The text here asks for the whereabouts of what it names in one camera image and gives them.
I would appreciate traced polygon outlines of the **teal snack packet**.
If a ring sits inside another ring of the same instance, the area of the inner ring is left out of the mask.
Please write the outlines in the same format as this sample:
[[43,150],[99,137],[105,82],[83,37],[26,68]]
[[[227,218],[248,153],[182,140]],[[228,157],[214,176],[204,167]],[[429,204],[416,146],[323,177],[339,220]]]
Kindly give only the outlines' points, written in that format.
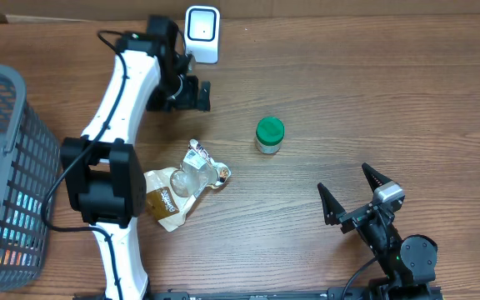
[[6,216],[2,219],[0,234],[11,243],[32,244],[33,234],[41,233],[43,223],[40,212],[42,204],[23,192],[17,193],[14,202],[4,205]]

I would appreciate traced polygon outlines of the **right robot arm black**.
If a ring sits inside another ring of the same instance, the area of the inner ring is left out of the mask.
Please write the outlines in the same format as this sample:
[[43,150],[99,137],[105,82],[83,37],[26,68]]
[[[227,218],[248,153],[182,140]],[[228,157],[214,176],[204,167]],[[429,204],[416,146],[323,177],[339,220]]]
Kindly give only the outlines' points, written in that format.
[[441,289],[430,285],[436,279],[438,245],[420,234],[402,238],[393,225],[403,206],[403,188],[367,163],[362,171],[372,200],[352,212],[322,183],[317,185],[324,222],[339,225],[342,233],[357,232],[373,254],[344,287],[331,287],[327,294],[336,299],[442,299]]

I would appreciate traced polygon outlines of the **green lid jar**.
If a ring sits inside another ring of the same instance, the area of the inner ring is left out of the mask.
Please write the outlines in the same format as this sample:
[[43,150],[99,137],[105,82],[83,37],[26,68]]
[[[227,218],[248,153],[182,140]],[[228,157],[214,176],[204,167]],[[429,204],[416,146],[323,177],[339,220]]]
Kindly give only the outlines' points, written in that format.
[[274,154],[282,146],[285,126],[277,117],[262,118],[256,128],[256,146],[261,153]]

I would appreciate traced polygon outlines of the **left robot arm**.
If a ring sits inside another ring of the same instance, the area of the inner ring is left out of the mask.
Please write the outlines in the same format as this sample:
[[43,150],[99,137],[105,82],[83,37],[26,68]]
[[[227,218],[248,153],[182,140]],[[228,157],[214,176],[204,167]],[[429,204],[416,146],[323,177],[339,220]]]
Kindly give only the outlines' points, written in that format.
[[146,112],[211,108],[209,82],[189,74],[193,55],[176,50],[180,29],[150,16],[145,32],[117,32],[114,67],[101,104],[80,137],[62,142],[70,206],[97,240],[106,274],[104,299],[145,299],[149,279],[138,244],[146,183],[134,149]]

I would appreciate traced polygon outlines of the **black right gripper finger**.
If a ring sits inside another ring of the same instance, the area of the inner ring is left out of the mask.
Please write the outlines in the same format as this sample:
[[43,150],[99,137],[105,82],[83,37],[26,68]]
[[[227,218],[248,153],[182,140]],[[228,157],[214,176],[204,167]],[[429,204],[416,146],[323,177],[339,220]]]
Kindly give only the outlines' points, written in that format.
[[322,200],[324,222],[327,225],[340,224],[340,218],[346,214],[345,209],[321,182],[317,185],[317,189]]
[[380,172],[378,172],[377,170],[375,170],[373,167],[371,167],[369,164],[365,162],[362,164],[362,171],[373,192],[377,188],[380,188],[382,185],[391,182],[391,179],[389,177],[382,175]]

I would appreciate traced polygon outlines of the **brown white snack pouch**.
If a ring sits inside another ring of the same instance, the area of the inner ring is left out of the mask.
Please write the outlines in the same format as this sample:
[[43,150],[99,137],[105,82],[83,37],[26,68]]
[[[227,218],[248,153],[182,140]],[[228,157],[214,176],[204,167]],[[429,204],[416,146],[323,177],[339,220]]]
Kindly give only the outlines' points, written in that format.
[[144,173],[146,211],[166,231],[172,232],[186,222],[206,188],[219,189],[231,175],[226,164],[215,161],[198,140],[192,139],[179,167]]

